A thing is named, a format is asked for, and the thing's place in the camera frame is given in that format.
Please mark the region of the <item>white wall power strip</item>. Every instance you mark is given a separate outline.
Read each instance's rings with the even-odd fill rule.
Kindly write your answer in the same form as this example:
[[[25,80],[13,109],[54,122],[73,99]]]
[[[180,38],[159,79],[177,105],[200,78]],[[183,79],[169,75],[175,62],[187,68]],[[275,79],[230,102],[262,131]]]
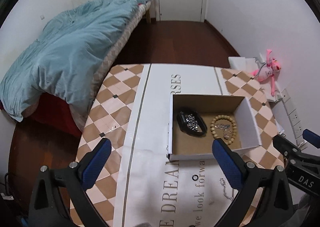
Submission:
[[[284,103],[284,107],[289,118],[293,134],[295,136],[296,145],[304,149],[307,146],[307,141],[303,138],[303,127],[301,125],[301,120],[298,116],[296,106],[294,105],[292,98],[290,97],[289,93],[286,89],[283,89],[281,92],[282,100]]]

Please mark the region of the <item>pink panther plush toy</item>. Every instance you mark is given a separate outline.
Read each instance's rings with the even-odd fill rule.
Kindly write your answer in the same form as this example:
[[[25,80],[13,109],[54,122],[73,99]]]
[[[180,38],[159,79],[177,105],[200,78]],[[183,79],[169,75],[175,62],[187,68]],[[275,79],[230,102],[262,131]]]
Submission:
[[[266,61],[263,65],[253,71],[251,75],[259,81],[259,83],[270,80],[271,90],[270,94],[272,97],[276,96],[276,74],[281,70],[281,64],[271,55],[272,50],[266,50]]]

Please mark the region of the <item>white cardboard box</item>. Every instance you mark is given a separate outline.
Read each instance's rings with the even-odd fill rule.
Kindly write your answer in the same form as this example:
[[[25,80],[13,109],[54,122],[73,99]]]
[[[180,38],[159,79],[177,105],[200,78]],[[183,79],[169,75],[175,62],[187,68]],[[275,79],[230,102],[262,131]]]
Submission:
[[[212,144],[217,138],[240,155],[261,145],[246,97],[174,94],[170,102],[170,161],[212,159]]]

